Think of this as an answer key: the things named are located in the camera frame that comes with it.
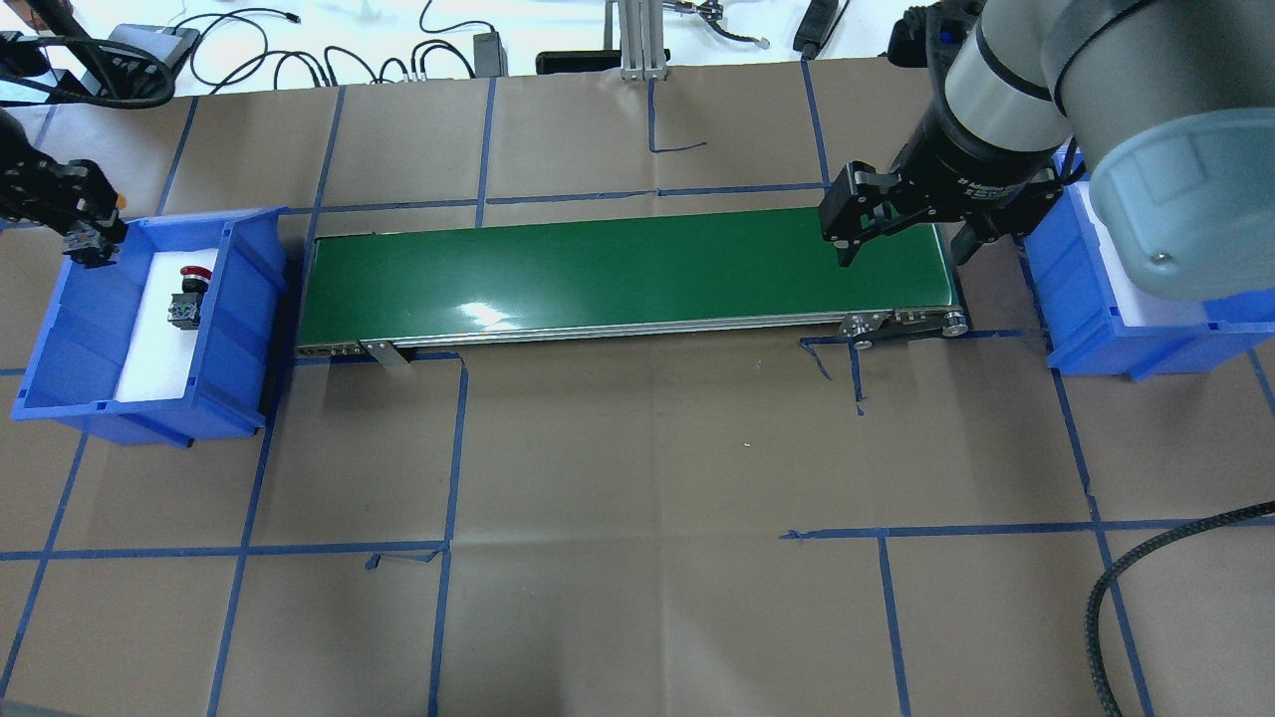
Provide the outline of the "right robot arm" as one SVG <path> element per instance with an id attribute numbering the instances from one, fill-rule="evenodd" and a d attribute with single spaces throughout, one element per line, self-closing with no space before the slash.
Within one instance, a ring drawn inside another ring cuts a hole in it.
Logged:
<path id="1" fill-rule="evenodd" d="M 959 222 L 952 259 L 1031 232 L 1088 176 L 1139 290 L 1211 301 L 1272 287 L 1270 1 L 938 1 L 887 60 L 932 100 L 892 167 L 857 159 L 819 207 L 843 267 L 867 242 Z"/>

